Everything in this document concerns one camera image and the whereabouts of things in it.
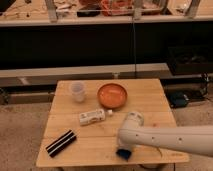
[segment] floor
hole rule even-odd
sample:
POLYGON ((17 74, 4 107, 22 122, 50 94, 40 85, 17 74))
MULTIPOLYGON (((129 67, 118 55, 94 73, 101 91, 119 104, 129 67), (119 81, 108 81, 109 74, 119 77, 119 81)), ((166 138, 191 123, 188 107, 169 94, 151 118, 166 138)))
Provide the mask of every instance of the floor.
MULTIPOLYGON (((208 98, 213 100, 213 85, 208 98)), ((41 138, 47 122, 50 102, 0 105, 0 171, 55 171, 35 165, 41 138)), ((173 109, 180 126, 213 124, 213 102, 194 102, 185 108, 173 109)), ((144 171, 135 166, 64 168, 68 171, 144 171)), ((173 171, 168 164, 162 171, 173 171)), ((176 171, 213 171, 213 158, 190 155, 189 163, 175 165, 176 171)))

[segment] wooden table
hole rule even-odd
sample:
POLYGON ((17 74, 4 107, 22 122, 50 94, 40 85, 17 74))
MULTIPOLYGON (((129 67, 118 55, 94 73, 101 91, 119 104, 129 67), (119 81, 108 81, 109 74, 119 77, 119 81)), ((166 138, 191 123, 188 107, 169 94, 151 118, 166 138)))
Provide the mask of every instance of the wooden table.
POLYGON ((132 110, 143 113, 144 125, 176 126, 158 79, 85 81, 86 100, 83 103, 76 103, 72 100, 68 91, 71 82, 60 81, 57 85, 37 159, 38 167, 156 164, 189 161, 186 153, 148 146, 136 147, 128 162, 115 153, 118 128, 126 114, 132 110), (114 115, 107 117, 105 121, 80 126, 79 113, 101 108, 97 100, 97 91, 106 83, 118 83, 127 90, 128 99, 125 106, 114 111, 114 115), (45 147, 69 129, 76 133, 77 141, 70 144, 54 158, 49 157, 45 147))

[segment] paper cup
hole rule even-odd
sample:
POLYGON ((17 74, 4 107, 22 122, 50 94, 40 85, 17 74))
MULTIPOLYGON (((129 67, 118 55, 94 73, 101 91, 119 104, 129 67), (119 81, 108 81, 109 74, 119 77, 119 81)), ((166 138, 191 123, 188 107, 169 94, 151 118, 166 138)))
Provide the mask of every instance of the paper cup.
POLYGON ((70 86, 72 98, 76 102, 83 102, 85 99, 85 86, 82 81, 73 81, 70 86))

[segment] small box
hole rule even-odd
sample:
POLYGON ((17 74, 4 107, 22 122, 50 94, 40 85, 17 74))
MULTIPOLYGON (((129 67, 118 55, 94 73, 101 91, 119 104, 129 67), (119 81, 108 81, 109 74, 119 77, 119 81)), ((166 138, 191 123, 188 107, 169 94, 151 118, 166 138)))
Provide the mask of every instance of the small box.
POLYGON ((210 45, 169 47, 167 65, 173 75, 213 73, 210 45))

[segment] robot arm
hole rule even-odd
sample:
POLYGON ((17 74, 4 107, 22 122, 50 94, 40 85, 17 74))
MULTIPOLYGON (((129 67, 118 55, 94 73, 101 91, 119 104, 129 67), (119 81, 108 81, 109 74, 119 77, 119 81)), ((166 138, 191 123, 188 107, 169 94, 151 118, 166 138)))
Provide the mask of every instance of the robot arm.
POLYGON ((119 149, 148 145, 213 157, 213 126, 143 127, 139 112, 127 115, 118 131, 119 149))

